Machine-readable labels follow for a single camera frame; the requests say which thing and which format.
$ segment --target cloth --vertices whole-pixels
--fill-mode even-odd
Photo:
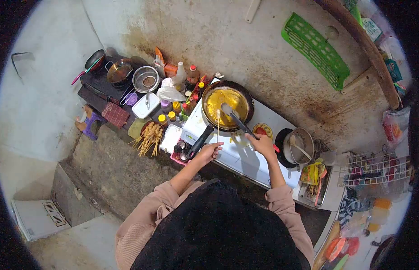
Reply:
[[[101,113],[101,116],[106,118],[113,125],[122,127],[126,123],[128,117],[130,117],[130,114],[124,111],[120,106],[109,102]]]
[[[164,218],[131,267],[239,268],[310,269],[310,265],[276,214],[241,199],[219,180],[204,183]]]
[[[343,229],[343,227],[352,218],[353,214],[357,212],[361,207],[361,202],[358,201],[355,197],[350,197],[348,195],[343,197],[338,218],[341,229]]]
[[[136,257],[150,240],[157,224],[178,208],[189,194],[202,184],[203,182],[200,181],[191,182],[186,191],[179,196],[167,181],[157,186],[154,192],[142,199],[121,224],[115,236],[115,259],[119,269],[130,269]],[[295,212],[292,194],[292,189],[287,185],[267,191],[265,198],[269,202],[268,210],[277,214],[282,220],[296,247],[312,265],[313,245],[305,231],[301,217]]]

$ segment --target saucepan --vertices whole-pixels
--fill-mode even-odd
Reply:
[[[292,136],[295,137],[295,144],[293,145]],[[303,149],[309,156],[313,156],[315,153],[315,145],[313,138],[310,133],[304,128],[295,128],[289,133],[283,141],[283,154],[287,161],[292,164],[304,165],[310,162],[310,158],[307,157],[299,148]]]
[[[103,49],[100,49],[94,52],[85,63],[85,70],[82,71],[77,77],[73,80],[72,85],[77,82],[77,80],[85,73],[98,71],[104,63],[106,58],[106,52]]]
[[[232,81],[218,81],[208,85],[202,94],[202,115],[206,118],[209,125],[190,148],[187,154],[188,159],[196,156],[215,128],[229,133],[240,129],[232,117],[221,110],[223,102],[238,112],[239,119],[244,124],[247,124],[253,117],[253,99],[242,85]]]

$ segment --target green plastic basket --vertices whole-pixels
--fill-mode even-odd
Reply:
[[[308,22],[293,13],[282,30],[282,37],[304,55],[336,91],[343,89],[349,68],[336,50]]]

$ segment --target checkered cloth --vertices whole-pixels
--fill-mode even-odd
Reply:
[[[130,117],[128,112],[111,102],[106,105],[101,115],[117,127],[122,127]]]

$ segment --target wok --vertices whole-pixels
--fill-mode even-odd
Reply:
[[[107,70],[107,81],[110,83],[120,83],[124,81],[133,71],[133,62],[129,58],[123,58],[115,63],[109,61],[104,66]]]
[[[218,81],[208,85],[202,94],[202,115],[209,125],[203,134],[190,148],[187,157],[192,159],[202,148],[206,139],[218,128],[223,132],[234,132],[240,129],[235,120],[223,113],[221,104],[226,102],[239,114],[239,119],[247,124],[254,114],[254,102],[250,93],[240,84],[232,81]],[[218,127],[217,110],[220,111],[220,124]]]
[[[100,49],[94,52],[85,63],[85,70],[82,71],[77,77],[73,80],[72,85],[85,73],[88,72],[95,72],[100,69],[100,67],[104,64],[104,60],[106,58],[106,52],[103,49]]]

